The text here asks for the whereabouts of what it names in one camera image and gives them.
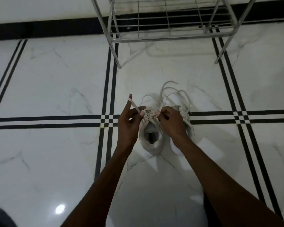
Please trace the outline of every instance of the person's right hand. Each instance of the person's right hand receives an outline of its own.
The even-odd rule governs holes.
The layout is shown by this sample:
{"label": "person's right hand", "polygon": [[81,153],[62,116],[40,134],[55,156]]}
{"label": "person's right hand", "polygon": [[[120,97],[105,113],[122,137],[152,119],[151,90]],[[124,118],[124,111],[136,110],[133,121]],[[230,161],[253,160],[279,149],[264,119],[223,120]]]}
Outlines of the person's right hand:
{"label": "person's right hand", "polygon": [[183,118],[179,111],[171,107],[163,107],[161,112],[156,111],[160,126],[164,133],[172,139],[178,137],[186,137],[186,130],[183,123]]}

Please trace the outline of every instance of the person's left hand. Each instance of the person's left hand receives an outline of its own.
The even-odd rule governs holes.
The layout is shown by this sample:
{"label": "person's left hand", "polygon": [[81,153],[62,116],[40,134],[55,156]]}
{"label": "person's left hand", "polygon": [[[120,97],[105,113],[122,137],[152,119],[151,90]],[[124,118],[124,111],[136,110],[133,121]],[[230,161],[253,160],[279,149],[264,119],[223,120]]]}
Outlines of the person's left hand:
{"label": "person's left hand", "polygon": [[[118,141],[115,152],[130,154],[133,146],[138,139],[139,125],[143,119],[144,112],[138,114],[138,111],[133,108],[130,110],[131,102],[128,100],[125,108],[118,118]],[[139,110],[144,110],[146,107],[141,106]]]}

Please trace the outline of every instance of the sneaker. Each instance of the sneaker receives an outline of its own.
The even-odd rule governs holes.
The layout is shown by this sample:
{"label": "sneaker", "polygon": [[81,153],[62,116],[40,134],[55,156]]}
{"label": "sneaker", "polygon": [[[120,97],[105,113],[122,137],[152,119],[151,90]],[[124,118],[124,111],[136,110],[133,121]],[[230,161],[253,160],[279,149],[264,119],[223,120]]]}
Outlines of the sneaker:
{"label": "sneaker", "polygon": [[[156,156],[161,152],[163,143],[163,132],[159,126],[159,120],[155,114],[155,111],[159,110],[159,105],[155,98],[157,98],[155,95],[150,94],[146,95],[142,99],[141,105],[145,105],[146,109],[143,110],[145,115],[140,123],[139,129],[140,143],[144,150],[146,150],[152,156]],[[131,99],[128,100],[140,113],[140,110],[136,104]]]}
{"label": "sneaker", "polygon": [[[193,126],[191,125],[189,121],[189,114],[188,114],[189,107],[190,107],[190,99],[187,93],[183,91],[188,98],[189,102],[187,103],[187,101],[182,97],[180,92],[181,91],[178,91],[176,93],[171,93],[169,95],[163,94],[164,96],[163,103],[165,104],[165,106],[170,106],[180,112],[183,118],[186,133],[190,137],[191,140],[194,140],[194,130],[193,130]],[[180,149],[175,146],[172,139],[170,139],[170,148],[176,155],[180,155],[180,156],[183,155]]]}

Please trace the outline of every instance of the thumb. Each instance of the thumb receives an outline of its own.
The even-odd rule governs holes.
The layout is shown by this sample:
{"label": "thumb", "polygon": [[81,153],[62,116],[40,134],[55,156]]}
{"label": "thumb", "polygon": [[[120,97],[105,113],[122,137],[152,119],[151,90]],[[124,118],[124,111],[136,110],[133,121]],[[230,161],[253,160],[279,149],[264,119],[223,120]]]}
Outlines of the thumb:
{"label": "thumb", "polygon": [[139,127],[141,120],[143,119],[145,113],[143,111],[140,114],[137,114],[135,120],[133,121],[134,126]]}
{"label": "thumb", "polygon": [[156,111],[155,114],[160,122],[165,122],[167,120],[165,115],[163,115],[160,111]]}

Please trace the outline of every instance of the forearm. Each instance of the forearm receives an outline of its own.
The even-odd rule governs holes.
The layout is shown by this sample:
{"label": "forearm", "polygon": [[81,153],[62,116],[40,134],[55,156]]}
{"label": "forearm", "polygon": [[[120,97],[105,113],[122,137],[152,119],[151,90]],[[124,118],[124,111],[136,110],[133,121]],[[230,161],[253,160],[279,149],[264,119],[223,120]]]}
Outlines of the forearm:
{"label": "forearm", "polygon": [[119,154],[116,149],[99,177],[61,227],[105,226],[110,204],[127,158],[128,155]]}
{"label": "forearm", "polygon": [[173,140],[197,175],[223,226],[234,223],[237,226],[284,226],[279,217],[233,180],[189,137]]}

